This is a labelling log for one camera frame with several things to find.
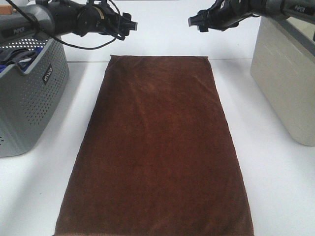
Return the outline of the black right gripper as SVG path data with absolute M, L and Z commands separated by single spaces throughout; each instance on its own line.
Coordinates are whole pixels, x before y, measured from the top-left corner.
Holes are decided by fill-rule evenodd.
M 240 21 L 252 16 L 248 0 L 217 0 L 210 8 L 199 13 L 201 15 L 188 18 L 189 26 L 198 26 L 199 31 L 225 31 L 237 27 Z

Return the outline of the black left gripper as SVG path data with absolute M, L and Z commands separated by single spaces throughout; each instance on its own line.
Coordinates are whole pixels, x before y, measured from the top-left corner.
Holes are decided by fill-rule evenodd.
M 106 0 L 95 3 L 94 0 L 78 8 L 78 35 L 89 32 L 110 35 L 118 40 L 125 40 L 130 31 L 137 31 L 138 23 L 130 19 L 129 13 L 121 13 L 114 3 Z

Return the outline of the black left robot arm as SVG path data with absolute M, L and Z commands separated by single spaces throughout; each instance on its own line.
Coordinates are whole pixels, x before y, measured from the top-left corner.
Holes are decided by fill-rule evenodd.
M 88 0 L 80 4 L 72 0 L 37 0 L 20 7 L 12 15 L 0 17 L 1 43 L 32 37 L 47 40 L 73 33 L 110 35 L 124 40 L 137 23 L 128 13 L 119 13 L 116 6 L 106 0 Z

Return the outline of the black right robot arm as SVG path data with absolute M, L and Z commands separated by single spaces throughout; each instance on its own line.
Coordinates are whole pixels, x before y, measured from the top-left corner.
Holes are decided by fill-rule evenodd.
M 274 20 L 293 17 L 315 23 L 313 0 L 217 0 L 208 9 L 200 10 L 188 19 L 189 26 L 197 26 L 200 32 L 209 29 L 225 31 L 235 28 L 248 17 L 264 16 Z

